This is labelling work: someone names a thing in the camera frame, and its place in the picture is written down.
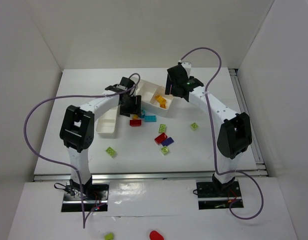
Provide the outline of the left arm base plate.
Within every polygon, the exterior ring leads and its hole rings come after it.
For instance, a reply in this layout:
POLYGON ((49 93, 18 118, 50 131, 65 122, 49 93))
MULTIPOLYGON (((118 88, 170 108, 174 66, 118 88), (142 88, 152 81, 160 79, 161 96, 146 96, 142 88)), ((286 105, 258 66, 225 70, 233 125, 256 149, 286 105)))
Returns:
MULTIPOLYGON (((60 184, 60 190, 64 191, 62 200, 62 213, 81 212, 80 192, 72 188, 69 182, 66 185, 60 184)), ((91 192, 83 194, 84 209, 90 212, 106 212, 108 211, 108 195, 109 183, 94 184, 91 192)))

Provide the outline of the wide white divided bin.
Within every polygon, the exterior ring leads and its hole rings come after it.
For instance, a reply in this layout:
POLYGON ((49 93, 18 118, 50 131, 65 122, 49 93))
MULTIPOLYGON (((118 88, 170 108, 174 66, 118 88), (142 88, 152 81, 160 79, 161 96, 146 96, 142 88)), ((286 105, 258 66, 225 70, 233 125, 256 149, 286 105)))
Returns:
POLYGON ((174 97, 172 95, 165 95, 165 88, 157 84, 140 80, 137 95, 141 95, 141 107, 152 114, 165 117, 169 111, 169 108, 173 102, 174 97), (165 107, 161 107, 160 102, 157 101, 157 97, 165 99, 165 107))

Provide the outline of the narrow white divided tray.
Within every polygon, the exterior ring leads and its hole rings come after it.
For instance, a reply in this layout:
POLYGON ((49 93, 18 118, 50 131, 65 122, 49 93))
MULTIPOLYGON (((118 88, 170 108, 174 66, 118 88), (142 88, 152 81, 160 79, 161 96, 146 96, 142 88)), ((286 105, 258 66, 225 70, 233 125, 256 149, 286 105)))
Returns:
POLYGON ((116 122, 118 118, 118 107, 113 107, 105 112, 97 121, 96 133, 102 138, 114 138, 116 122))

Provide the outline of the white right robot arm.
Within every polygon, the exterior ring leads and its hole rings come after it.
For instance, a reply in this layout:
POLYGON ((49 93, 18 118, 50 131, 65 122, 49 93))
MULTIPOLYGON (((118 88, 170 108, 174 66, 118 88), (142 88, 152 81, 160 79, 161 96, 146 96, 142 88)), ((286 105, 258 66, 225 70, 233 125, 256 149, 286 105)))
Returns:
POLYGON ((190 75, 191 64, 179 63, 167 70, 165 93, 185 99, 206 113, 211 122, 216 193, 229 190, 243 153, 252 143, 250 117, 237 113, 207 91, 204 84, 190 75))

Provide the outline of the long teal brick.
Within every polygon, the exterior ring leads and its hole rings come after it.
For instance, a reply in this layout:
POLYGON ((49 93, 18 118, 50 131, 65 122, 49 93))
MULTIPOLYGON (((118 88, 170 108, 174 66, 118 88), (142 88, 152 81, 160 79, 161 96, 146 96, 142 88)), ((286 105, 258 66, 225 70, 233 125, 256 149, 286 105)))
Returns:
POLYGON ((145 122, 148 122, 148 123, 153 123, 153 122, 156 122, 157 121, 157 118, 156 118, 156 116, 155 115, 146 115, 145 117, 144 117, 144 121, 145 122))

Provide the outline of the aluminium front rail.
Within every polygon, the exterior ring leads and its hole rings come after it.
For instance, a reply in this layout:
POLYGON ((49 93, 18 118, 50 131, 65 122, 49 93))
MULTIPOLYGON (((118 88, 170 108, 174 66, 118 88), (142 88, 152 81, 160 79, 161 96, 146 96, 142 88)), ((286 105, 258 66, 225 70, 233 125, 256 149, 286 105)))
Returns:
MULTIPOLYGON (((194 171, 194 172, 161 172, 161 173, 113 173, 113 174, 93 174, 92 180, 96 182, 108 182, 111 180, 171 180, 171 179, 204 179, 212 177, 211 171, 194 171)), ((34 182, 51 182, 51 181, 68 181, 70 176, 67 174, 60 175, 35 175, 34 182)))

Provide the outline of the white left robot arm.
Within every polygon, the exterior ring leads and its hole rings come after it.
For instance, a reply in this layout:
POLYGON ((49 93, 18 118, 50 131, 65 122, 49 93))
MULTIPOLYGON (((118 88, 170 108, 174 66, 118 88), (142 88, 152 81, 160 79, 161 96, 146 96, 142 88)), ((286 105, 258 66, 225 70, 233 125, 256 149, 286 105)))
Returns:
POLYGON ((118 84, 110 85, 100 96, 80 106, 67 107, 60 129, 60 138, 68 150, 71 171, 70 186, 85 196, 92 192, 92 175, 89 170, 88 149, 94 139, 94 124, 114 107, 119 114, 130 117, 141 113, 141 96, 131 77, 123 77, 118 84))

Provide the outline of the red brick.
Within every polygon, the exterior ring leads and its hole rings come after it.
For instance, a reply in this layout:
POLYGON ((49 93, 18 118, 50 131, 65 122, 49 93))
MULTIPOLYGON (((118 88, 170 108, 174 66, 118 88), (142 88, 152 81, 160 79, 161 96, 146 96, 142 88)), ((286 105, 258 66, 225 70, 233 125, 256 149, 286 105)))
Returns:
POLYGON ((154 141, 156 144, 159 145, 166 139, 167 139, 167 135, 163 132, 160 135, 158 135, 156 138, 154 138, 154 141))
POLYGON ((142 120, 140 120, 140 119, 131 119, 130 121, 129 121, 129 125, 131 126, 131 127, 139 127, 139 126, 141 126, 142 125, 142 120))

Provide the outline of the red rounded foreground piece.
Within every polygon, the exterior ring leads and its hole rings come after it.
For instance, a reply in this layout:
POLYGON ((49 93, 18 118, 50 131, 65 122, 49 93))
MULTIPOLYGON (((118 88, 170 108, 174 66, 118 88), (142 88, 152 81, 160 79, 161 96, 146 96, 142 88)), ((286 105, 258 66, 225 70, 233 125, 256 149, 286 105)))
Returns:
POLYGON ((164 240, 164 237, 156 230, 153 230, 149 234, 150 240, 164 240))

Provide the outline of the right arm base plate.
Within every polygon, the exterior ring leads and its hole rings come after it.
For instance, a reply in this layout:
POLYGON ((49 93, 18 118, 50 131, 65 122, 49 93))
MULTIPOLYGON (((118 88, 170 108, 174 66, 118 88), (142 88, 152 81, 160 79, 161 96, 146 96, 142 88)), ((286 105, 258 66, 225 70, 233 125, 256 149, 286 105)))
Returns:
POLYGON ((196 182, 193 194, 198 198, 199 210, 218 210, 232 208, 244 208, 240 185, 238 181, 222 192, 216 192, 212 182, 196 182))

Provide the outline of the yellow curved striped brick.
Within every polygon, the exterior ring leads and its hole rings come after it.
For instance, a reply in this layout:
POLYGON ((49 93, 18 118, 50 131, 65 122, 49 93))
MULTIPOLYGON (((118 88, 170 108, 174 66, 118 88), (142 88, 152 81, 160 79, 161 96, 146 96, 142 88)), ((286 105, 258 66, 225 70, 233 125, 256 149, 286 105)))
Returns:
POLYGON ((159 107, 162 109, 166 109, 167 100, 161 95, 156 95, 155 100, 159 103, 159 107))

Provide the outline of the aluminium rail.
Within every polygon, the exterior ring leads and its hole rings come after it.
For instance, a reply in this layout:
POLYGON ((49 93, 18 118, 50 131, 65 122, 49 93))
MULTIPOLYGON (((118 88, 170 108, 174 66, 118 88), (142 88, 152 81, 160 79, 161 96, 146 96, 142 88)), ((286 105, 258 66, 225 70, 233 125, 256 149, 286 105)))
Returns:
MULTIPOLYGON (((194 171, 194 172, 161 172, 161 173, 113 173, 113 174, 93 174, 92 180, 96 182, 108 182, 111 180, 171 180, 171 179, 204 179, 212 177, 211 171, 194 171)), ((67 174, 60 175, 35 175, 34 182, 51 182, 51 181, 68 181, 70 176, 67 174)))
POLYGON ((264 165, 265 162, 264 162, 264 159, 263 159, 260 147, 259 147, 259 143, 256 137, 255 130, 253 128, 250 113, 249 113, 247 103, 244 97, 244 93, 243 93, 243 90, 242 90, 242 87, 241 87, 241 84, 238 78, 238 69, 229 68, 228 70, 229 70, 229 75, 230 75, 230 78, 231 78, 231 81, 234 87, 234 91, 235 91, 235 94, 238 100, 238 105, 241 111, 241 115, 243 115, 244 119, 249 119, 248 135, 252 139, 250 146, 251 146, 254 158, 255 158, 256 165, 264 165))

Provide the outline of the lime brick far right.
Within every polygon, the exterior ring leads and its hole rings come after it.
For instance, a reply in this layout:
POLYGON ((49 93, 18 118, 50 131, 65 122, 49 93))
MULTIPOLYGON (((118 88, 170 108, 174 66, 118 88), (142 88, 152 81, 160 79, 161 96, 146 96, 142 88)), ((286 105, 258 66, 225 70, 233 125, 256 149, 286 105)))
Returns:
POLYGON ((195 122, 192 123, 190 126, 191 126, 192 130, 197 130, 198 129, 198 125, 195 122))

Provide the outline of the lone lime brick front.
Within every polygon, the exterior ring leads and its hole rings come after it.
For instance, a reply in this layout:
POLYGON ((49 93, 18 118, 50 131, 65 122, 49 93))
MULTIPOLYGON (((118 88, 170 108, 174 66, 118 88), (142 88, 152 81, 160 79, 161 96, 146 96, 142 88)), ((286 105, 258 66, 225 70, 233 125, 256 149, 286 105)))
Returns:
POLYGON ((108 148, 105 150, 105 152, 106 152, 111 158, 114 158, 114 157, 116 157, 116 155, 117 155, 117 152, 116 152, 113 148, 111 148, 111 147, 108 147, 108 148))

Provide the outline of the lime brick on foreground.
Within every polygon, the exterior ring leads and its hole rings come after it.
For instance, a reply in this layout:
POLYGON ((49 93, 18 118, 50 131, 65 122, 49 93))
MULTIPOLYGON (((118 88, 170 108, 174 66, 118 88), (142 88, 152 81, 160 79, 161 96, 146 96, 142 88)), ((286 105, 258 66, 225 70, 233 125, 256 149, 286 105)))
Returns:
POLYGON ((106 234, 104 240, 114 240, 114 234, 112 232, 106 234))

